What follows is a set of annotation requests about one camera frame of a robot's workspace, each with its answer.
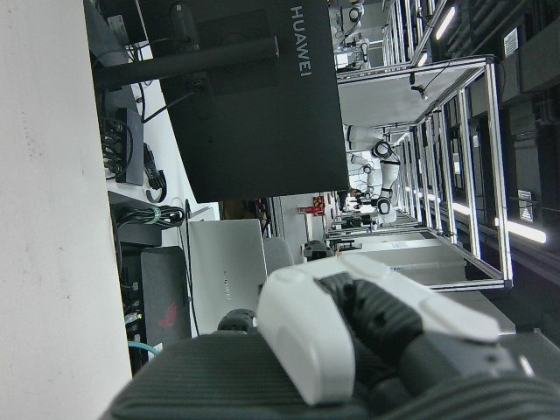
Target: silver laptop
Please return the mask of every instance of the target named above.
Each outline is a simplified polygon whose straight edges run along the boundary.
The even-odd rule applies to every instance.
[[[189,222],[192,294],[200,334],[233,309],[256,310],[266,281],[259,220]]]

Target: monitor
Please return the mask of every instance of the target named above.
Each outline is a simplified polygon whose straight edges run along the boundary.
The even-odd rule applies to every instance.
[[[279,56],[161,80],[171,125],[198,202],[348,188],[340,102],[326,2],[144,0],[150,40],[175,39],[187,6],[204,50],[277,38]],[[152,46],[154,57],[180,42]]]

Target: electronic device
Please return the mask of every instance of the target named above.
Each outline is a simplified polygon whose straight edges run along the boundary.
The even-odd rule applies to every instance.
[[[140,1],[150,39],[177,39],[191,11],[198,51],[276,37],[279,55],[161,80],[198,202],[347,188],[326,6],[315,0]],[[154,57],[181,42],[152,46]]]
[[[140,121],[140,115],[131,109],[119,108],[115,119],[126,123],[129,128],[122,129],[122,139],[126,145],[122,148],[122,161],[126,162],[129,159],[129,165],[124,174],[117,176],[115,181],[142,186],[144,184],[144,126]]]
[[[129,251],[122,258],[122,301],[127,338],[163,349],[191,337],[186,259],[179,247]],[[133,373],[148,362],[130,349]]]
[[[255,311],[267,276],[259,220],[191,221],[188,235],[199,332],[232,310]]]

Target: aluminum frame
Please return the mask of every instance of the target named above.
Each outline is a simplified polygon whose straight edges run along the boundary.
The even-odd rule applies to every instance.
[[[408,214],[411,217],[416,217],[416,222],[405,222],[399,224],[399,219],[392,226],[381,227],[373,232],[365,232],[365,229],[356,228],[352,232],[347,231],[331,231],[328,233],[329,238],[334,237],[351,237],[359,238],[369,235],[392,235],[396,233],[411,233],[411,232],[431,232],[434,237],[447,244],[449,247],[460,253],[470,264],[481,270],[487,278],[481,280],[468,280],[466,282],[449,284],[439,284],[434,286],[438,291],[468,291],[468,290],[481,290],[481,289],[499,289],[503,288],[506,284],[510,285],[513,282],[513,271],[511,263],[511,251],[509,249],[508,232],[505,228],[507,217],[507,200],[505,193],[505,180],[503,174],[503,161],[501,151],[501,134],[500,134],[500,120],[498,114],[497,102],[497,87],[495,80],[494,64],[488,58],[473,58],[460,60],[457,63],[453,62],[453,66],[471,69],[471,72],[465,74],[461,80],[457,80],[450,89],[448,89],[441,97],[437,98],[433,103],[426,115],[419,118],[415,122],[398,122],[391,126],[391,130],[408,130],[409,134],[402,140],[402,151],[400,153],[403,162],[403,171],[399,176],[399,182],[402,183],[402,194],[400,198],[401,203],[406,203]],[[434,68],[441,69],[444,66],[449,66],[447,63],[439,63],[435,66],[430,66],[430,70]],[[351,78],[340,80],[339,83],[364,83],[370,81],[381,81],[385,79],[393,79],[395,77],[403,77],[404,74],[409,74],[410,70],[404,67],[392,66],[390,69],[384,71],[368,71],[360,72]],[[476,214],[476,196],[474,190],[474,176],[473,176],[473,161],[472,161],[472,145],[470,138],[470,130],[468,127],[469,110],[466,101],[466,88],[469,84],[476,81],[480,76],[484,77],[486,84],[486,95],[488,104],[488,125],[490,133],[491,156],[492,156],[492,174],[493,174],[493,187],[496,202],[496,216],[499,220],[497,229],[498,248],[500,253],[500,269],[494,268],[492,265],[481,259],[480,255],[480,236],[479,227]],[[463,172],[465,174],[465,189],[467,190],[467,198],[469,201],[470,214],[469,219],[469,236],[471,237],[472,251],[461,248],[458,244],[457,225],[455,210],[453,208],[453,195],[452,195],[452,162],[449,155],[449,138],[447,131],[447,118],[445,116],[445,106],[457,98],[459,107],[459,124],[460,135],[462,137],[463,148]],[[433,112],[437,113],[437,123],[433,117]],[[422,144],[421,129],[422,124],[426,124],[426,140],[428,150],[426,151]],[[440,135],[440,149],[441,162],[436,162],[436,155],[433,150],[435,143],[435,136],[439,132]],[[422,173],[419,174],[418,170],[422,166]],[[442,189],[440,190],[437,179],[437,167],[440,168],[440,175],[443,179]],[[439,209],[438,198],[440,191],[445,193],[445,205],[448,217],[448,230],[449,237],[438,236],[437,232],[431,227],[431,210],[430,200],[428,194],[427,171],[430,170],[430,175],[433,178],[433,185],[431,192],[433,193],[436,201],[434,202],[434,214]],[[423,183],[423,199],[419,197],[419,184],[418,175],[420,175]],[[424,203],[424,211],[421,208],[421,201]],[[436,228],[442,228],[441,214],[436,216]]]

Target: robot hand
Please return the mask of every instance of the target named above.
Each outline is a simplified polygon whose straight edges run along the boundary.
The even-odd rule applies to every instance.
[[[310,405],[350,399],[357,338],[395,368],[413,395],[450,378],[525,375],[496,346],[495,319],[392,271],[344,254],[275,271],[262,289],[258,329]]]

